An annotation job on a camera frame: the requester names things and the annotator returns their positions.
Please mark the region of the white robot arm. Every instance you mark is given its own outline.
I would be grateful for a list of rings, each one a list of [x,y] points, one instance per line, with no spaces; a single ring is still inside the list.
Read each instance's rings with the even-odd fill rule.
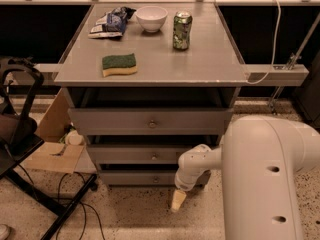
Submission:
[[[226,240],[303,240],[294,174],[320,164],[320,134],[297,121],[245,116],[232,122],[216,148],[183,153],[171,210],[206,171],[219,169]]]

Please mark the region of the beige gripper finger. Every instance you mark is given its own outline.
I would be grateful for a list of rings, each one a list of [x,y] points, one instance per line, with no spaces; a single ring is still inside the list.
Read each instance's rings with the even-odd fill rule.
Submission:
[[[179,189],[176,189],[173,192],[173,197],[172,197],[172,202],[171,202],[171,211],[172,212],[177,212],[180,209],[181,205],[183,204],[183,202],[186,199],[186,196],[187,196],[186,192],[179,190]]]

